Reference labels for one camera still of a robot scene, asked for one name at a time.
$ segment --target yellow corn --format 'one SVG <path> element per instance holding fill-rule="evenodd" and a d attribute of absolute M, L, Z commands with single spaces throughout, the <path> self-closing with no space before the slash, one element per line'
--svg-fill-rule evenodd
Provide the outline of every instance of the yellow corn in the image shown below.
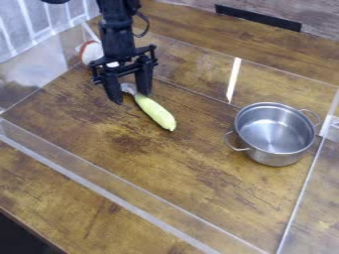
<path fill-rule="evenodd" d="M 142 94 L 135 95 L 135 101 L 154 121 L 167 130 L 174 131 L 176 121 L 172 114 L 152 99 Z"/>

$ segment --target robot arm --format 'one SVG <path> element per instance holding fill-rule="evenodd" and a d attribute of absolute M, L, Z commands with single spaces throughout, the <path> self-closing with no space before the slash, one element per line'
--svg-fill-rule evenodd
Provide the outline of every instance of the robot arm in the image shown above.
<path fill-rule="evenodd" d="M 71 0 L 43 0 L 51 4 L 64 4 Z M 152 89 L 152 71 L 158 65 L 155 46 L 136 48 L 132 34 L 132 16 L 139 14 L 139 0 L 96 0 L 102 21 L 99 22 L 102 48 L 104 56 L 90 63 L 92 82 L 102 83 L 110 100 L 122 104 L 122 88 L 119 78 L 124 75 L 135 75 L 138 91 L 144 95 Z M 118 67 L 107 64 L 118 62 Z"/>

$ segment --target pot handle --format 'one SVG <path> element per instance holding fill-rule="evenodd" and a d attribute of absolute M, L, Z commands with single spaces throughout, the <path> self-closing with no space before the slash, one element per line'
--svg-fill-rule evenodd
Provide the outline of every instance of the pot handle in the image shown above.
<path fill-rule="evenodd" d="M 243 152 L 243 151 L 247 151 L 250 150 L 251 148 L 237 148 L 234 147 L 231 144 L 230 144 L 230 141 L 229 141 L 229 136 L 234 133 L 235 131 L 231 131 L 226 134 L 226 144 L 238 152 Z"/>
<path fill-rule="evenodd" d="M 322 119 L 321 119 L 319 115 L 317 115 L 311 110 L 303 108 L 299 110 L 299 112 L 309 112 L 317 118 L 318 123 L 314 124 L 314 126 L 313 126 L 314 128 L 322 123 Z"/>

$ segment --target stainless steel pot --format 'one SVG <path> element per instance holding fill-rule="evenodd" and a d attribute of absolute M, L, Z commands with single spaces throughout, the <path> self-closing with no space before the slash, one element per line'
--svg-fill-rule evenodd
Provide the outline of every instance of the stainless steel pot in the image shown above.
<path fill-rule="evenodd" d="M 315 124 L 303 112 L 317 118 Z M 298 110 L 274 102 L 255 103 L 241 110 L 235 120 L 245 148 L 230 143 L 235 131 L 227 133 L 226 143 L 235 151 L 246 152 L 257 162 L 274 167 L 287 166 L 298 162 L 311 147 L 319 124 L 319 116 L 307 109 Z"/>

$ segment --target pot rim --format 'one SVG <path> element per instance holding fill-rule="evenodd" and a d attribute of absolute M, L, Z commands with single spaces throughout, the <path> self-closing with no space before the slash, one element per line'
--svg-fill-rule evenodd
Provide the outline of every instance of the pot rim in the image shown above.
<path fill-rule="evenodd" d="M 311 133 L 313 138 L 311 138 L 311 141 L 310 141 L 309 145 L 303 149 L 297 150 L 294 152 L 287 152 L 287 153 L 274 153 L 274 152 L 270 152 L 270 151 L 257 147 L 255 145 L 253 145 L 249 142 L 249 140 L 243 137 L 243 135 L 239 131 L 239 119 L 242 117 L 242 114 L 245 114 L 245 112 L 247 112 L 251 108 L 257 108 L 259 106 L 274 106 L 274 107 L 278 107 L 278 108 L 285 108 L 285 109 L 293 111 L 295 114 L 298 114 L 306 120 L 307 124 L 311 127 L 310 129 L 311 129 L 311 132 L 313 132 Z M 267 154 L 273 154 L 273 155 L 295 155 L 295 154 L 303 153 L 306 150 L 310 149 L 310 147 L 313 146 L 314 141 L 315 141 L 315 127 L 314 127 L 313 122 L 309 119 L 309 117 L 297 108 L 294 108 L 294 107 L 291 107 L 286 104 L 278 103 L 278 102 L 257 102 L 257 103 L 246 106 L 245 108 L 242 108 L 242 110 L 238 113 L 237 120 L 235 120 L 235 129 L 237 129 L 238 135 L 241 136 L 242 140 L 253 147 L 253 149 L 259 150 L 259 151 L 262 151 Z"/>

